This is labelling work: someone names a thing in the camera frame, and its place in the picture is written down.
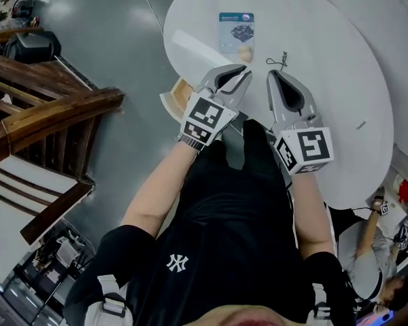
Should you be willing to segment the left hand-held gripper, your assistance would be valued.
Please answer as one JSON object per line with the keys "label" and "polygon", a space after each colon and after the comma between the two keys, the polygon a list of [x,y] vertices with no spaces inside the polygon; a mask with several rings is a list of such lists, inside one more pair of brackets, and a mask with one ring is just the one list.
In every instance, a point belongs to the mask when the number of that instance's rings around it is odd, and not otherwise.
{"label": "left hand-held gripper", "polygon": [[199,83],[199,92],[190,95],[179,134],[209,146],[239,114],[233,110],[237,110],[253,78],[246,68],[229,64],[208,71]]}

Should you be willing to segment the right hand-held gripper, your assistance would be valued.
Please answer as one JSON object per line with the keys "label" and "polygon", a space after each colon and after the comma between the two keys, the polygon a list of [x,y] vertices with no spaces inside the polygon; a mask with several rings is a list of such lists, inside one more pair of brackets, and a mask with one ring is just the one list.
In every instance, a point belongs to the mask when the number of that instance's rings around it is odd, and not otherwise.
{"label": "right hand-held gripper", "polygon": [[310,90],[278,70],[267,76],[269,106],[274,115],[273,148],[289,175],[314,173],[334,160],[330,129],[316,113]]}

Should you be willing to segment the metal eyelash curler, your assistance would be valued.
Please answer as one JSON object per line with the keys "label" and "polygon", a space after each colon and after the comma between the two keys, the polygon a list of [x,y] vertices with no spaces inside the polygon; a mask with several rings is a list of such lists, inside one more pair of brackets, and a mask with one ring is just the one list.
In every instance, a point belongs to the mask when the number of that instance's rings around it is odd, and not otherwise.
{"label": "metal eyelash curler", "polygon": [[266,59],[266,64],[267,65],[279,65],[280,66],[280,71],[282,71],[285,67],[287,67],[287,57],[288,53],[286,51],[283,51],[281,60],[276,61],[273,58],[269,57]]}

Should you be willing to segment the large wooden drawer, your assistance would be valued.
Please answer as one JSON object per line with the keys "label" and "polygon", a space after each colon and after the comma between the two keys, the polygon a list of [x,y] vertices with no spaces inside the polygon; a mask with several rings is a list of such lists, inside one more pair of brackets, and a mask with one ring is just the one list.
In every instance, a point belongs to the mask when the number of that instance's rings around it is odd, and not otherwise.
{"label": "large wooden drawer", "polygon": [[169,92],[160,94],[163,107],[176,122],[182,122],[188,99],[193,91],[194,88],[180,77]]}

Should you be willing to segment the blue product card packet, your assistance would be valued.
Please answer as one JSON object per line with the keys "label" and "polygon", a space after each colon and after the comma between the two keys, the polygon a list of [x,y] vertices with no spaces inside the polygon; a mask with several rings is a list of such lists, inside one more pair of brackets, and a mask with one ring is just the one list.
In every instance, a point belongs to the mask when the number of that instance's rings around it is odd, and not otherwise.
{"label": "blue product card packet", "polygon": [[254,15],[247,12],[220,12],[218,45],[221,53],[254,49]]}

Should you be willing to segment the person's left forearm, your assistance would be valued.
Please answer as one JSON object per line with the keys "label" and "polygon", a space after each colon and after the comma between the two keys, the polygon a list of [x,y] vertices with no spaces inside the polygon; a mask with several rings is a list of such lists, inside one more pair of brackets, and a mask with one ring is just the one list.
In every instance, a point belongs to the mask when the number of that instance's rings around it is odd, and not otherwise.
{"label": "person's left forearm", "polygon": [[121,224],[156,238],[197,154],[184,142],[177,143],[139,188]]}

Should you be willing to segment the person's right forearm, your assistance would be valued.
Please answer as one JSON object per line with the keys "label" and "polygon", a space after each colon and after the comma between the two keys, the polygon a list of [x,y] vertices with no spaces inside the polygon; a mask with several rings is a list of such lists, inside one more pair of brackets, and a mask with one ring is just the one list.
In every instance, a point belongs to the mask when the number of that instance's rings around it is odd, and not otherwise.
{"label": "person's right forearm", "polygon": [[320,253],[334,253],[330,221],[315,175],[292,176],[294,226],[303,259]]}

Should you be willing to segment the white round table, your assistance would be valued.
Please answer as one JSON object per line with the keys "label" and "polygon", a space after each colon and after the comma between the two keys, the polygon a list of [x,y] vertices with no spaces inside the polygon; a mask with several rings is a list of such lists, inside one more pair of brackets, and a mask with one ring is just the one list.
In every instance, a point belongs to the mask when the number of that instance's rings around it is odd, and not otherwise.
{"label": "white round table", "polygon": [[240,61],[238,53],[220,51],[222,12],[254,15],[253,79],[241,111],[264,126],[273,123],[267,59],[286,54],[285,72],[311,91],[330,128],[335,159],[316,175],[323,199],[334,209],[360,206],[384,180],[394,143],[388,88],[367,42],[327,0],[173,0],[165,50],[192,86],[210,69]]}

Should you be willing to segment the person's black trousers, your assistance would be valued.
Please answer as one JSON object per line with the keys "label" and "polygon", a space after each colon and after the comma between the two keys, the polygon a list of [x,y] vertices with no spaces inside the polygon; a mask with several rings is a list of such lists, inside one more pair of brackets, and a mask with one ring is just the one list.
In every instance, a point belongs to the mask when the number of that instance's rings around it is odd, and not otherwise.
{"label": "person's black trousers", "polygon": [[255,120],[243,123],[244,164],[231,168],[226,145],[215,140],[193,162],[180,192],[180,211],[198,216],[292,221],[286,184],[266,134]]}

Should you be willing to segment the black wristwatch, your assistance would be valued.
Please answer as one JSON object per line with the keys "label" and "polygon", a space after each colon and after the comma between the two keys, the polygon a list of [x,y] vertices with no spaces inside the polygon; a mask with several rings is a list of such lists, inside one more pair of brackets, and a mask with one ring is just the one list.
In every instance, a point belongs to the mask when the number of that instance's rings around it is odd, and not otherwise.
{"label": "black wristwatch", "polygon": [[198,152],[201,152],[203,148],[205,147],[204,144],[202,144],[200,141],[186,135],[186,134],[178,134],[177,136],[177,142],[183,142],[187,144],[189,147],[197,150]]}

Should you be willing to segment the person's black shirt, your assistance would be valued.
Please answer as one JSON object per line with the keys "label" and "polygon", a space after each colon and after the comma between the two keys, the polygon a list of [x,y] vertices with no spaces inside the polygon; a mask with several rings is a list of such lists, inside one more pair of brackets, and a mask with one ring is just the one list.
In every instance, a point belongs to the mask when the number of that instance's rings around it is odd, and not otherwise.
{"label": "person's black shirt", "polygon": [[84,326],[105,301],[99,279],[113,276],[126,295],[116,300],[133,326],[183,326],[220,306],[264,306],[295,323],[317,316],[355,326],[337,258],[303,259],[292,221],[198,216],[180,211],[158,238],[123,225],[108,232],[63,310]]}

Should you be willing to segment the black bag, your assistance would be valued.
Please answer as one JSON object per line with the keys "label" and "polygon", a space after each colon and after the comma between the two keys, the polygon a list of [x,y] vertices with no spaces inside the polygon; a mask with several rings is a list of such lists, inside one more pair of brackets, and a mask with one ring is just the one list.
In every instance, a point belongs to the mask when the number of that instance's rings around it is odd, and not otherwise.
{"label": "black bag", "polygon": [[52,31],[21,32],[11,36],[3,55],[27,65],[48,62],[61,55],[61,44]]}

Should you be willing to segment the cluttered equipment cart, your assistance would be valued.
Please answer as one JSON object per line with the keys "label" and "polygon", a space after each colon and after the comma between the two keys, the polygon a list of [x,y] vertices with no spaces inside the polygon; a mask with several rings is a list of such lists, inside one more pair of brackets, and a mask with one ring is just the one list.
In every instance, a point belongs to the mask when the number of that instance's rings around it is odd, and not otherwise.
{"label": "cluttered equipment cart", "polygon": [[92,244],[62,219],[0,283],[0,326],[68,326],[65,300],[94,256]]}

